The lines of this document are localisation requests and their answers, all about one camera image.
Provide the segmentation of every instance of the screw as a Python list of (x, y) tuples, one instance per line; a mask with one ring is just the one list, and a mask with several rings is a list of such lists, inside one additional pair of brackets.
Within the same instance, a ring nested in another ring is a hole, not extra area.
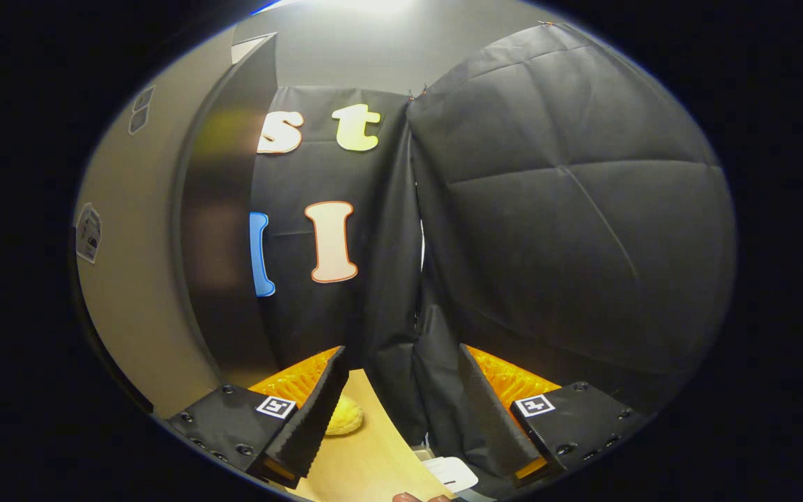
[(557, 447), (557, 455), (566, 455), (574, 450), (574, 445), (559, 445)]

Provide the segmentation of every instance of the gray wall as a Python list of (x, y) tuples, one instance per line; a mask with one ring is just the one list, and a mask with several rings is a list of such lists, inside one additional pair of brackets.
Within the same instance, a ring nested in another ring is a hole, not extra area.
[(517, 0), (396, 0), (396, 12), (310, 1), (239, 23), (235, 42), (276, 31), (278, 86), (420, 94), (495, 40), (560, 16)]
[(170, 220), (176, 160), (198, 106), (231, 66), (233, 31), (217, 34), (151, 82), (150, 117), (134, 136), (132, 103), (122, 110), (92, 156), (74, 214), (76, 222), (86, 202), (101, 214), (95, 264), (77, 260), (89, 314), (117, 365), (160, 417), (220, 383), (176, 282)]

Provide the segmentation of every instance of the hand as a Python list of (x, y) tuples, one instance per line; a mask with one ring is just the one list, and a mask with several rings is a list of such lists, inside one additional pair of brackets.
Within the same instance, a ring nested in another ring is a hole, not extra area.
[[(416, 496), (411, 495), (408, 492), (404, 492), (404, 493), (399, 493), (396, 496), (393, 496), (392, 502), (423, 502), (423, 501), (418, 499)], [(452, 499), (449, 499), (444, 495), (440, 495), (440, 496), (434, 496), (432, 499), (427, 500), (427, 502), (452, 502)]]

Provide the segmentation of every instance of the black fabric backdrop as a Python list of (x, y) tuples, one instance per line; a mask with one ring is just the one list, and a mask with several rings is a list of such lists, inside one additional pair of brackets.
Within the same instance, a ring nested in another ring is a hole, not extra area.
[[(330, 118), (358, 102), (382, 114), (368, 152), (342, 149)], [(437, 455), (477, 471), (477, 492), (513, 486), (474, 420), (487, 410), (465, 397), (458, 343), (651, 417), (714, 341), (735, 261), (720, 162), (662, 86), (589, 35), (518, 32), (410, 105), (283, 88), (270, 110), (305, 118), (302, 145), (259, 155), (252, 182), (251, 211), (270, 217), (277, 292), (259, 305), (280, 365), (347, 346), (406, 441), (428, 431)], [(346, 282), (309, 276), (303, 210), (326, 200), (354, 207)]]

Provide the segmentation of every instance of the foam letter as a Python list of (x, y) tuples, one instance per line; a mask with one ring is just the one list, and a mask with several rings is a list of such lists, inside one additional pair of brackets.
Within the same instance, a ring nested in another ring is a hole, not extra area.
[(287, 153), (296, 150), (303, 142), (303, 134), (297, 127), (303, 124), (300, 112), (271, 112), (265, 115), (262, 135), (256, 153)]
[(268, 216), (250, 213), (250, 258), (252, 260), (252, 282), (256, 286), (256, 296), (271, 296), (275, 293), (275, 283), (265, 275), (265, 259), (262, 257), (262, 232), (268, 225)]
[(367, 111), (367, 105), (346, 106), (330, 116), (340, 120), (337, 143), (344, 149), (363, 152), (376, 146), (376, 136), (365, 136), (364, 126), (366, 123), (378, 123), (380, 114)]
[(346, 247), (345, 220), (354, 211), (348, 202), (319, 202), (305, 209), (305, 215), (315, 224), (315, 252), (318, 266), (312, 271), (315, 282), (340, 282), (358, 273), (349, 261)]

